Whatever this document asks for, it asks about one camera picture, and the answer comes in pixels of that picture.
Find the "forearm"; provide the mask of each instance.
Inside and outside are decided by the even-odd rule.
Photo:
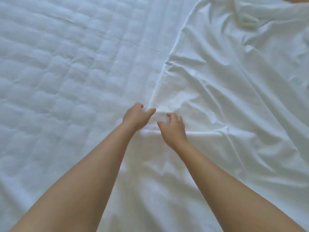
[[[134,132],[119,125],[49,188],[12,232],[96,231]]]
[[[224,172],[190,144],[180,144],[176,152],[224,231],[304,231],[277,207]]]

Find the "hand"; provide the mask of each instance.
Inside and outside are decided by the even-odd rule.
[[[175,113],[167,113],[167,116],[171,121],[170,126],[166,125],[163,121],[158,121],[158,126],[161,130],[163,140],[175,151],[179,144],[188,143],[188,140],[182,117],[177,116]]]
[[[135,103],[134,106],[125,113],[122,123],[132,125],[135,131],[143,128],[156,111],[155,108],[150,108],[148,111],[144,112],[143,107],[144,105],[141,103]]]

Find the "person's right hand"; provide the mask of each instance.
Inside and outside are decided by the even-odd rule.
[[[179,144],[187,143],[187,136],[184,130],[184,123],[181,116],[177,116],[175,113],[167,113],[170,118],[170,126],[166,125],[163,121],[158,121],[163,140],[173,150],[179,146]]]

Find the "person's left hand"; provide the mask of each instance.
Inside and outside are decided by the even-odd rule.
[[[148,111],[144,112],[143,107],[144,105],[141,103],[135,103],[134,106],[125,113],[122,123],[132,125],[136,131],[143,128],[156,111],[155,108],[150,108]]]

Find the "finger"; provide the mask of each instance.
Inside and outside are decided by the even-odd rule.
[[[134,104],[134,106],[139,106],[139,107],[141,107],[141,108],[143,108],[143,107],[144,107],[144,105],[143,105],[143,104],[141,104],[141,103],[139,103],[139,102],[135,103],[135,104]]]
[[[172,113],[167,113],[167,116],[170,118],[171,121],[173,120],[177,120],[178,116],[176,115],[176,113],[172,112]]]
[[[166,128],[168,128],[168,126],[166,125],[166,123],[164,123],[163,121],[158,121],[158,126],[159,126],[159,129],[160,129],[161,133],[164,132],[164,130],[165,130]]]
[[[156,108],[150,108],[146,113],[150,119],[150,117],[152,117],[152,115],[155,113],[157,109]]]

